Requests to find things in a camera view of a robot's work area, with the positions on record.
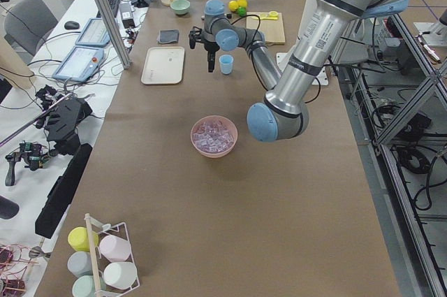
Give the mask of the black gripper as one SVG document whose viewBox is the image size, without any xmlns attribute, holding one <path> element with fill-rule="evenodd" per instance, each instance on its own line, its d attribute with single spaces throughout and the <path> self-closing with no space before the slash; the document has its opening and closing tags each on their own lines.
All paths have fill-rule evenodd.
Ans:
<svg viewBox="0 0 447 297">
<path fill-rule="evenodd" d="M 204 45 L 207 51 L 207 69 L 209 73 L 212 73 L 215 67 L 215 52 L 218 52 L 220 47 L 213 39 L 213 35 L 199 27 L 193 26 L 189 32 L 189 47 L 193 50 L 197 43 Z"/>
</svg>

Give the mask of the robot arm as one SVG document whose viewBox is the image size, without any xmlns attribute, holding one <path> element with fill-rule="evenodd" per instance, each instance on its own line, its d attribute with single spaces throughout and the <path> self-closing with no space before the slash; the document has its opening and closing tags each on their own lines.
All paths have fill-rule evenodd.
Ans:
<svg viewBox="0 0 447 297">
<path fill-rule="evenodd" d="M 204 25 L 189 32 L 189 45 L 194 48 L 202 43 L 209 61 L 218 50 L 246 50 L 267 90 L 263 101 L 248 110 L 249 132 L 261 142 L 273 142 L 299 136 L 307 128 L 305 94 L 348 24 L 357 19 L 394 15 L 408 4 L 409 0 L 316 0 L 316 9 L 284 69 L 268 52 L 259 31 L 228 21 L 220 0 L 207 1 Z"/>
</svg>

